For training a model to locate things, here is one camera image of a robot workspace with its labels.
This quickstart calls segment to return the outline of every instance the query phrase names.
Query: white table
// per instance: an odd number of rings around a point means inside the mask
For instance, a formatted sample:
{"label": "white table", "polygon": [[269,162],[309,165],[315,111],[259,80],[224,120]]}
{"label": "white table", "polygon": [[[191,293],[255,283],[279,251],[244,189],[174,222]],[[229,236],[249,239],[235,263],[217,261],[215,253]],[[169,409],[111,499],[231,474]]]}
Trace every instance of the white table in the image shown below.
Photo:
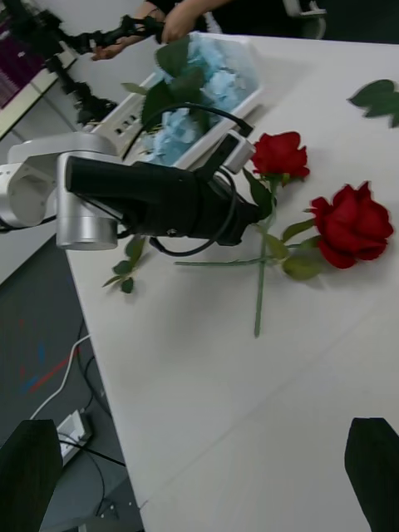
{"label": "white table", "polygon": [[[312,170],[281,194],[275,234],[305,219],[310,199],[364,180],[399,228],[399,130],[347,102],[370,81],[399,79],[399,47],[254,43],[275,104],[254,139],[299,131]],[[244,179],[238,187],[249,196]],[[256,267],[177,268],[150,251],[123,296],[101,289],[121,246],[68,254],[147,532],[369,530],[343,455],[355,416],[399,431],[393,241],[379,261],[310,284],[268,270],[258,340]],[[199,259],[258,251],[249,230],[238,248]]]}

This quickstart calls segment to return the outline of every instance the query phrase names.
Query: red rose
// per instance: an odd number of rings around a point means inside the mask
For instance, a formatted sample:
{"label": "red rose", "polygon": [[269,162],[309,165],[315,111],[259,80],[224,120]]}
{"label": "red rose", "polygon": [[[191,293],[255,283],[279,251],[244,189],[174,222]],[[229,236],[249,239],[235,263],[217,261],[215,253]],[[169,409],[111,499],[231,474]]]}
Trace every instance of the red rose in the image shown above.
{"label": "red rose", "polygon": [[372,200],[368,181],[358,190],[344,186],[332,205],[316,198],[312,207],[322,235],[318,247],[332,266],[351,268],[358,260],[374,260],[384,253],[393,227],[387,209]]}
{"label": "red rose", "polygon": [[262,135],[255,143],[256,152],[252,158],[255,174],[288,174],[291,178],[307,177],[308,155],[306,146],[298,149],[301,135],[294,131],[282,135]]}

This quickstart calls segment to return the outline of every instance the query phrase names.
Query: rose stem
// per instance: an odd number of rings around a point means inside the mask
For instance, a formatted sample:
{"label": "rose stem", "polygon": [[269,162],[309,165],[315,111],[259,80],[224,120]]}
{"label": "rose stem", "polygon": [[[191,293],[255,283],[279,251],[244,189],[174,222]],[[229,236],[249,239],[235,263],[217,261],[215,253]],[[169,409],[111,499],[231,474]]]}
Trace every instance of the rose stem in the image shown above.
{"label": "rose stem", "polygon": [[[275,204],[274,204],[274,198],[276,197],[277,192],[277,184],[272,182],[270,187],[270,192],[272,195],[272,212],[270,213],[270,216],[266,220],[266,224],[264,228],[266,229],[266,233],[270,229],[270,225],[274,222],[274,213],[275,213]],[[255,314],[255,338],[259,338],[260,335],[260,324],[262,319],[262,306],[264,303],[264,269],[266,267],[266,262],[268,260],[268,257],[266,255],[266,238],[264,237],[264,233],[262,233],[262,244],[260,247],[260,258],[259,261],[259,277],[258,277],[258,297],[256,299],[256,314]]]}
{"label": "rose stem", "polygon": [[177,261],[175,262],[176,266],[205,266],[205,267],[218,267],[218,266],[249,266],[251,264],[259,264],[268,262],[269,257],[266,255],[264,257],[257,257],[256,259],[250,260],[231,260],[229,262],[185,262]]}

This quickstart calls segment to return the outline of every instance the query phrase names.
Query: power cord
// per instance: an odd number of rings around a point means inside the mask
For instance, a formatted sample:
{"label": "power cord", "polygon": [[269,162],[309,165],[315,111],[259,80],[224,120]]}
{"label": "power cord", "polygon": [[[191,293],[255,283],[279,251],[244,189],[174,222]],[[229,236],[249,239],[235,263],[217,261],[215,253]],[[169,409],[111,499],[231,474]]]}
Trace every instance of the power cord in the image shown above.
{"label": "power cord", "polygon": [[205,242],[204,244],[198,246],[198,248],[190,249],[189,251],[170,251],[170,249],[166,249],[166,247],[163,246],[157,238],[151,237],[150,244],[154,246],[155,249],[158,249],[158,251],[160,251],[161,253],[165,253],[170,257],[190,257],[191,255],[196,255],[197,253],[205,251],[207,248],[209,248],[212,244],[216,242],[216,240],[220,238],[224,231],[229,227],[229,224],[231,223],[231,220],[234,217],[235,207],[237,205],[237,188],[229,172],[227,172],[223,168],[219,168],[218,172],[220,172],[220,174],[223,174],[224,177],[227,179],[231,187],[232,193],[229,212],[227,213],[224,222],[222,223],[218,231],[216,231],[214,236],[207,240],[207,242]]}
{"label": "power cord", "polygon": [[64,440],[60,440],[60,443],[64,443],[65,445],[67,446],[72,446],[72,447],[76,447],[77,449],[82,449],[92,455],[96,455],[96,456],[99,456],[100,458],[103,458],[104,460],[108,460],[109,462],[112,462],[113,464],[117,464],[119,466],[122,466],[122,467],[126,467],[126,464],[120,460],[117,460],[116,458],[111,458],[110,456],[108,455],[103,455],[101,452],[98,452],[98,451],[94,451],[92,449],[87,449],[87,447],[85,446],[81,446],[80,444],[78,444],[77,442],[75,442],[74,440],[72,441],[64,441]]}
{"label": "power cord", "polygon": [[55,397],[57,397],[57,395],[59,395],[62,390],[65,388],[65,385],[67,384],[67,380],[68,380],[68,377],[69,377],[69,374],[71,372],[71,367],[72,367],[72,363],[73,363],[73,356],[75,354],[75,349],[77,348],[78,345],[80,345],[82,342],[84,342],[85,340],[87,340],[88,338],[90,338],[90,334],[87,334],[86,336],[84,336],[83,338],[80,338],[78,339],[72,346],[72,349],[71,349],[71,353],[69,355],[69,360],[68,360],[68,365],[66,366],[66,371],[65,371],[65,375],[64,375],[64,378],[62,379],[62,383],[60,385],[60,387],[58,388],[58,390],[56,390],[54,393],[52,393],[34,412],[33,414],[31,415],[31,417],[29,418],[30,420],[32,419],[35,419],[35,417],[37,416],[37,414],[42,411],[42,409],[48,405],[48,403],[50,401],[52,401]]}
{"label": "power cord", "polygon": [[234,116],[231,113],[228,113],[227,111],[216,109],[216,107],[203,106],[200,103],[190,103],[188,101],[183,104],[176,103],[176,104],[172,104],[171,106],[164,107],[160,111],[150,116],[150,118],[141,126],[141,128],[138,130],[136,135],[132,138],[132,140],[127,145],[126,152],[122,156],[122,160],[127,159],[127,156],[129,155],[129,152],[131,151],[131,148],[139,140],[141,134],[147,129],[148,125],[151,122],[153,122],[155,118],[158,118],[159,115],[162,116],[164,113],[168,111],[176,111],[177,109],[198,109],[200,111],[207,111],[213,115],[218,115],[218,116],[222,116],[223,118],[228,118],[232,122],[235,122],[237,126],[239,126],[239,133],[241,136],[244,136],[244,137],[248,137],[253,130],[253,127],[250,126],[249,123],[243,120],[242,118],[238,118],[237,116]]}
{"label": "power cord", "polygon": [[[85,319],[82,318],[81,319],[81,325],[79,327],[79,332],[77,334],[77,341],[79,341],[79,338],[81,337],[81,334],[83,332],[83,328],[85,326]],[[90,404],[92,403],[93,399],[96,399],[96,402],[98,404],[98,406],[108,415],[108,417],[110,417],[112,419],[112,414],[110,412],[110,410],[106,407],[106,405],[104,405],[102,399],[101,399],[101,396],[100,396],[100,393],[96,390],[96,388],[93,386],[89,376],[88,376],[88,370],[89,370],[89,367],[91,365],[91,363],[93,362],[94,360],[94,357],[92,357],[88,363],[86,364],[86,367],[83,367],[83,363],[81,361],[81,355],[80,353],[78,353],[77,355],[77,365],[79,367],[79,371],[81,372],[81,376],[83,377],[83,380],[85,381],[87,387],[89,388],[90,392],[91,392],[91,396],[90,396],[90,399],[89,399],[89,402],[87,403],[87,405],[85,406],[85,410],[90,406]]]}
{"label": "power cord", "polygon": [[[73,444],[77,445],[77,441],[74,438],[72,438],[71,436],[69,436],[68,434],[64,434],[63,432],[58,432],[58,435],[62,436],[63,438],[67,438],[69,440],[69,441],[59,440],[60,443],[65,443],[66,445],[69,445],[69,446],[73,446]],[[97,464],[97,462],[91,456],[91,454],[88,453],[88,450],[85,447],[82,447],[82,450],[87,453],[86,456],[88,458],[90,458],[92,464],[95,466],[95,468],[97,469],[97,472],[98,472],[98,474],[100,476],[101,499],[100,499],[100,503],[97,506],[97,509],[96,509],[96,512],[95,512],[95,516],[97,517],[100,514],[102,504],[103,504],[104,500],[106,499],[106,482],[104,480],[104,475],[102,474],[100,466]]]}

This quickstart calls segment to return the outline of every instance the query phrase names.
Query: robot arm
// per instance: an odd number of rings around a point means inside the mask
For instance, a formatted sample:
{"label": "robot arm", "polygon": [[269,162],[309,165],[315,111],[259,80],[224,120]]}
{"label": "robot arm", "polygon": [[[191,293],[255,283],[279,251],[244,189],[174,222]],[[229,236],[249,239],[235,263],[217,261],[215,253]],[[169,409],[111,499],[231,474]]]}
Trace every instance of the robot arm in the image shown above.
{"label": "robot arm", "polygon": [[253,153],[247,139],[231,131],[191,172],[145,162],[123,165],[112,143],[87,133],[30,140],[14,146],[0,167],[0,224],[39,225],[57,189],[57,245],[64,249],[115,248],[118,224],[127,228],[124,234],[152,237],[164,252],[156,237],[236,245],[245,228],[259,221],[259,208],[217,171],[223,166],[224,173],[237,173]]}

